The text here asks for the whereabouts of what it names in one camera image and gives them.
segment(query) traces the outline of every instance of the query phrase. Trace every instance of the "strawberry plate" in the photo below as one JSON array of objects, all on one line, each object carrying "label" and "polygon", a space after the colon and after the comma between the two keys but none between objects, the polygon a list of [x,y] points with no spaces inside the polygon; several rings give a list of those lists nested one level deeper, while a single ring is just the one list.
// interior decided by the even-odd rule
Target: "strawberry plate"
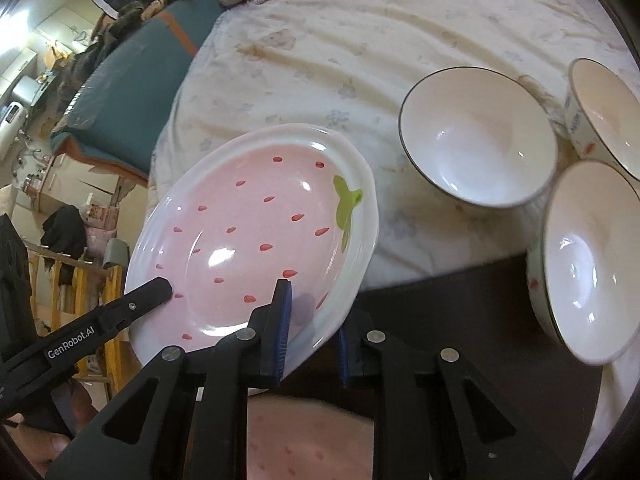
[{"label": "strawberry plate", "polygon": [[149,217],[126,291],[156,276],[172,299],[137,320],[133,349],[213,346],[292,283],[285,375],[340,328],[378,238],[373,174],[338,132],[282,124],[244,134],[193,166]]}]

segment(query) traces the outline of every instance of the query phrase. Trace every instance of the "screw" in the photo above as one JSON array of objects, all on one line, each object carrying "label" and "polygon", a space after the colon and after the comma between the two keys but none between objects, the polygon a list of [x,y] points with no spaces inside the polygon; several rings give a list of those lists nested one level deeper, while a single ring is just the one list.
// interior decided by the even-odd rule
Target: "screw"
[{"label": "screw", "polygon": [[440,350],[440,357],[447,363],[455,363],[459,359],[460,354],[453,348],[443,348]]},{"label": "screw", "polygon": [[168,346],[162,350],[162,359],[165,361],[175,361],[180,357],[182,349],[179,346]]},{"label": "screw", "polygon": [[382,343],[386,339],[386,335],[384,332],[380,332],[380,330],[371,330],[367,332],[367,341],[372,343]]},{"label": "screw", "polygon": [[250,326],[246,326],[236,332],[236,337],[240,341],[251,341],[255,337],[255,330]]}]

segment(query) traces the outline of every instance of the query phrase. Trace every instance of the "bowl rim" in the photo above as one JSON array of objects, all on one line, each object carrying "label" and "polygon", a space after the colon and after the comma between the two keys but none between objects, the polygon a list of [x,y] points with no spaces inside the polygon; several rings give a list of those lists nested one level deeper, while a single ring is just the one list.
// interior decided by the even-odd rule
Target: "bowl rim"
[{"label": "bowl rim", "polygon": [[560,342],[560,344],[581,362],[591,366],[602,366],[614,361],[629,348],[631,343],[634,341],[636,335],[640,332],[640,322],[636,326],[636,330],[632,333],[631,336],[629,336],[628,340],[625,341],[625,343],[620,347],[620,349],[617,352],[614,352],[612,355],[608,356],[607,358],[598,359],[598,360],[587,360],[583,356],[579,356],[576,352],[574,352],[571,349],[571,347],[567,344],[567,342],[564,340],[564,337],[560,332],[560,327],[558,326],[558,321],[556,320],[556,316],[554,315],[553,305],[551,303],[551,297],[549,296],[549,290],[548,290],[548,285],[546,280],[546,276],[548,275],[548,272],[546,272],[546,235],[547,235],[547,227],[548,227],[548,218],[551,212],[554,198],[556,196],[556,193],[558,192],[561,181],[567,177],[568,173],[573,171],[577,166],[585,166],[587,164],[597,164],[600,166],[605,166],[606,168],[609,168],[611,171],[614,171],[615,173],[617,173],[620,176],[620,178],[626,183],[626,185],[631,188],[631,191],[636,197],[636,201],[640,202],[640,197],[638,197],[638,195],[636,194],[636,190],[631,185],[631,183],[626,178],[624,178],[624,176],[620,175],[616,171],[616,169],[612,168],[609,164],[605,164],[604,162],[600,162],[599,160],[582,159],[572,164],[571,166],[569,166],[566,170],[564,170],[560,175],[560,177],[558,178],[558,180],[556,181],[556,184],[552,189],[551,193],[549,194],[548,202],[546,203],[545,213],[542,217],[542,232],[540,233],[540,260],[541,260],[540,268],[542,269],[542,283],[540,283],[540,285],[543,286],[543,290],[545,293],[545,300],[546,300],[546,309],[548,311],[549,319],[551,320],[554,330],[556,331],[556,336],[558,337],[558,341]]},{"label": "bowl rim", "polygon": [[[433,181],[433,179],[431,179],[427,174],[425,174],[420,167],[416,164],[416,162],[413,160],[411,153],[409,153],[409,150],[407,149],[407,146],[404,143],[404,137],[402,136],[402,112],[404,111],[404,105],[406,104],[407,99],[409,98],[409,95],[412,94],[412,92],[415,90],[415,88],[421,84],[423,81],[425,81],[426,79],[430,78],[431,76],[434,76],[436,74],[439,74],[440,72],[446,72],[447,70],[458,70],[461,68],[470,68],[473,70],[484,70],[486,72],[492,72],[494,74],[500,75],[505,79],[508,79],[509,81],[511,81],[512,83],[516,84],[517,86],[519,86],[519,88],[522,88],[525,92],[527,92],[527,94],[529,94],[529,96],[533,99],[533,101],[540,107],[540,109],[544,112],[544,114],[546,115],[546,120],[549,124],[549,131],[552,134],[552,138],[556,144],[556,150],[554,153],[554,163],[553,163],[553,171],[551,171],[551,173],[549,174],[549,176],[546,178],[544,184],[542,184],[542,186],[540,186],[537,190],[535,190],[533,193],[530,193],[529,195],[527,195],[526,197],[524,197],[521,200],[518,200],[516,202],[511,202],[511,203],[503,203],[503,204],[495,204],[495,205],[490,205],[490,204],[486,204],[486,203],[480,203],[480,202],[475,202],[473,200],[469,200],[467,198],[462,198],[461,196],[455,195],[451,192],[449,192],[448,190],[444,189],[443,187],[441,187],[439,184],[437,184],[436,182]],[[402,144],[402,149],[404,150],[404,152],[406,153],[406,156],[409,158],[409,161],[411,162],[412,166],[418,171],[418,173],[420,173],[426,180],[428,180],[434,187],[436,187],[436,189],[439,189],[441,192],[443,192],[444,194],[446,194],[447,196],[452,197],[453,199],[456,200],[460,200],[461,202],[467,203],[467,204],[471,204],[472,206],[475,207],[480,207],[480,208],[485,208],[485,209],[489,209],[489,210],[508,210],[508,209],[512,209],[515,207],[519,207],[522,205],[525,205],[526,203],[531,202],[532,200],[535,200],[536,197],[538,197],[540,194],[542,194],[545,189],[548,187],[549,183],[553,180],[554,175],[556,174],[556,168],[558,166],[558,141],[556,139],[556,134],[553,130],[553,128],[551,127],[551,121],[549,119],[548,114],[546,113],[546,110],[544,109],[544,107],[538,102],[538,100],[533,97],[533,95],[531,95],[529,93],[529,91],[527,91],[526,88],[524,88],[524,86],[522,86],[521,84],[519,84],[515,79],[501,73],[498,72],[497,70],[492,70],[491,68],[485,68],[482,66],[471,66],[471,65],[459,65],[459,66],[450,66],[447,68],[443,68],[440,70],[436,70],[436,72],[431,72],[430,74],[426,75],[425,77],[423,77],[422,79],[420,79],[420,81],[418,81],[416,84],[414,84],[411,89],[407,92],[407,94],[404,96],[404,98],[402,99],[402,104],[400,105],[400,112],[398,114],[398,133],[400,136],[400,143]]]},{"label": "bowl rim", "polygon": [[602,138],[602,136],[600,135],[598,129],[595,126],[593,126],[593,123],[591,122],[591,119],[589,118],[589,115],[584,111],[584,105],[582,104],[582,101],[580,101],[580,97],[578,96],[578,92],[575,90],[575,84],[574,84],[574,66],[579,61],[591,61],[592,63],[600,65],[605,70],[607,70],[607,72],[610,72],[613,75],[613,77],[618,79],[622,83],[622,85],[626,88],[626,91],[629,92],[633,96],[633,98],[636,99],[636,101],[638,99],[636,98],[636,95],[631,91],[631,89],[626,85],[626,83],[624,81],[622,81],[622,79],[620,79],[619,76],[614,74],[613,71],[609,67],[607,67],[606,65],[603,65],[602,63],[600,63],[600,62],[598,62],[598,61],[596,61],[594,59],[591,59],[589,57],[579,57],[577,59],[574,59],[570,63],[570,65],[569,65],[569,74],[568,74],[569,86],[571,88],[571,94],[573,95],[573,97],[575,98],[575,101],[578,103],[578,106],[580,107],[580,112],[584,115],[584,118],[587,119],[587,122],[589,123],[589,126],[591,127],[591,129],[594,131],[594,133],[596,134],[596,136],[598,137],[598,139],[600,140],[600,142],[602,143],[604,148],[609,152],[609,154],[617,162],[617,164],[620,166],[620,168],[622,168],[622,170],[625,171],[626,174],[628,174],[632,179],[634,179],[636,182],[638,182],[638,184],[640,184],[640,178],[635,176],[635,174],[629,168],[627,168],[624,164],[622,164],[622,162],[620,162],[619,158],[617,158],[616,154],[613,153],[612,149],[607,145],[605,140]]}]

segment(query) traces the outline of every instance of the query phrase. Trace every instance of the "person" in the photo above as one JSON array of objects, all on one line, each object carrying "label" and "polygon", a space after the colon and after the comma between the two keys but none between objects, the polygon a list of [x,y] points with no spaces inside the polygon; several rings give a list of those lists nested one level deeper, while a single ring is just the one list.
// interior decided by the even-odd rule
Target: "person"
[{"label": "person", "polygon": [[[79,433],[94,418],[98,411],[93,407],[89,392],[80,385],[75,387],[71,397],[72,409],[76,416],[76,431]],[[64,451],[69,439],[61,434],[49,433],[27,426],[21,417],[11,419],[18,422],[15,427],[7,426],[7,431],[33,468],[44,476],[51,462]]]}]

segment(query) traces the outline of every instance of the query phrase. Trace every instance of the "appliance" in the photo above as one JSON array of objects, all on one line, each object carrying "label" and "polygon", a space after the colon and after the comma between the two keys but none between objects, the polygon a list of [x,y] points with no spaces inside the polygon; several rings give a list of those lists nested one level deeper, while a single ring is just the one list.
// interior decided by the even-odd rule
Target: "appliance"
[{"label": "appliance", "polygon": [[27,115],[27,109],[20,103],[14,101],[9,104],[0,121],[0,160],[4,160],[16,136],[23,136],[26,141],[21,128],[27,120]]},{"label": "appliance", "polygon": [[20,101],[23,105],[30,107],[39,90],[40,83],[28,75],[25,75],[20,78],[20,81],[18,81],[18,84],[14,87],[11,97],[16,101]]}]

